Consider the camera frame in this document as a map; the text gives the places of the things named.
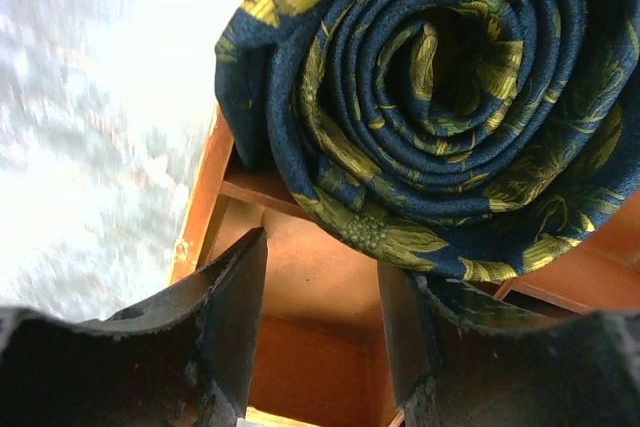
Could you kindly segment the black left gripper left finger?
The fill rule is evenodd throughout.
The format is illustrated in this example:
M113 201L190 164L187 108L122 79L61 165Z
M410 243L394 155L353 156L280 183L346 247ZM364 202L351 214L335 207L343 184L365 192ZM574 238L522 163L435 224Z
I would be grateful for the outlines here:
M105 320L1 311L5 426L233 426L246 413L267 244L220 257Z

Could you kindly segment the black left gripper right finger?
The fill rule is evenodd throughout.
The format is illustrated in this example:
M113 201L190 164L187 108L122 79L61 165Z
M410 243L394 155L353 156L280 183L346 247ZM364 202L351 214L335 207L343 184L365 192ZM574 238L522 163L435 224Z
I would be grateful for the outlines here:
M396 404L409 426L635 426L639 316L557 319L382 263Z

